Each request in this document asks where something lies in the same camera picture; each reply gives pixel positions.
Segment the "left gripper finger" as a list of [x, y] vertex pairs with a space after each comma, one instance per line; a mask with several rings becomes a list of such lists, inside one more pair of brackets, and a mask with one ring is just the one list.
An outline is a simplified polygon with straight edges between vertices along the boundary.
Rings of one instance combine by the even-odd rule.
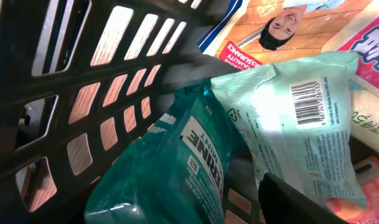
[[258, 199], [267, 224], [347, 224], [270, 172], [260, 183]]

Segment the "yellow snack bag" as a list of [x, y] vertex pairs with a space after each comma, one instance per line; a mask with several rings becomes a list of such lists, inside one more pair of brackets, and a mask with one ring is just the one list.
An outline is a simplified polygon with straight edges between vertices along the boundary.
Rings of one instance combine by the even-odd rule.
[[379, 0], [231, 0], [197, 45], [239, 70], [356, 51], [352, 134], [379, 153]]

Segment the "light green wet wipes pack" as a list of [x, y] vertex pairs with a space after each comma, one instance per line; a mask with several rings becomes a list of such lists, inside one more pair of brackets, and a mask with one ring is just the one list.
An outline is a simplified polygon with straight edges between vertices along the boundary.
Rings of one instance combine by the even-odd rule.
[[214, 77], [212, 91], [268, 172], [319, 205], [342, 198], [367, 206], [350, 157], [354, 51], [325, 52]]

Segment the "teal mouthwash bottle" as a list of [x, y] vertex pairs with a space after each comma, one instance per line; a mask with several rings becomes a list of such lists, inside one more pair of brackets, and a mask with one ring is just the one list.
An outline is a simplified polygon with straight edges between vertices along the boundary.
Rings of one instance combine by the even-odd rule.
[[86, 223], [223, 223], [225, 175], [249, 148], [208, 78], [174, 102], [101, 178]]

